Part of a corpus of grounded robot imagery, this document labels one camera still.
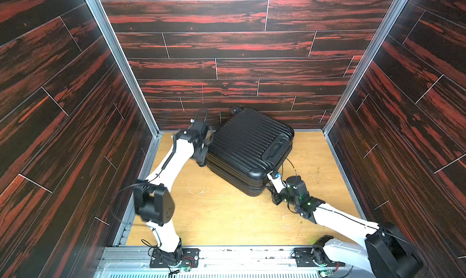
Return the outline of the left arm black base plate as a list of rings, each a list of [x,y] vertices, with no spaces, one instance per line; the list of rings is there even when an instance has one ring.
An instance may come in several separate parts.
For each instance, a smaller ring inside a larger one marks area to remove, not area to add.
[[[174,253],[153,248],[148,254],[150,268],[197,268],[200,259],[199,248],[177,248]]]

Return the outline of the black hard-shell suitcase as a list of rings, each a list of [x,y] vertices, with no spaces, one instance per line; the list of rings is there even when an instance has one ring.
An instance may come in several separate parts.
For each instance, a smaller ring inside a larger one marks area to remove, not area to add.
[[[252,108],[242,108],[213,135],[207,167],[251,197],[261,195],[292,150],[294,130]]]

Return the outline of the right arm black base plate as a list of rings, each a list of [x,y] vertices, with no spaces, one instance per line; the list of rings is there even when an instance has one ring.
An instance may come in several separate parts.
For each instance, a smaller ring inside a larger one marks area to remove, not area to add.
[[[338,265],[343,265],[335,261],[331,261],[321,248],[304,247],[295,248],[291,253],[291,258],[295,260],[298,268],[309,267],[330,267],[335,268]]]

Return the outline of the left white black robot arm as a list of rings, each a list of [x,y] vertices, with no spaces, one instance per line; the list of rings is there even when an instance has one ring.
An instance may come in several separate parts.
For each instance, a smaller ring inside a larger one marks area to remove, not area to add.
[[[205,120],[192,120],[187,129],[172,136],[171,150],[154,172],[132,187],[135,213],[157,240],[154,254],[170,266],[182,260],[182,240],[172,221],[175,202],[171,190],[188,160],[194,159],[198,166],[206,165],[208,147],[212,142],[208,134],[209,125]]]

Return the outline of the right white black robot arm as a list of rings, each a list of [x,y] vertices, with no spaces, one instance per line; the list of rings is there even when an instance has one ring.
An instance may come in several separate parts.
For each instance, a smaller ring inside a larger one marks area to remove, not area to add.
[[[300,176],[282,180],[278,172],[271,172],[267,177],[266,187],[274,204],[285,202],[305,220],[351,239],[347,243],[330,235],[323,236],[311,249],[295,250],[293,256],[297,260],[310,260],[318,267],[337,268],[348,264],[377,278],[423,278],[427,274],[418,248],[398,227],[365,221],[311,196]]]

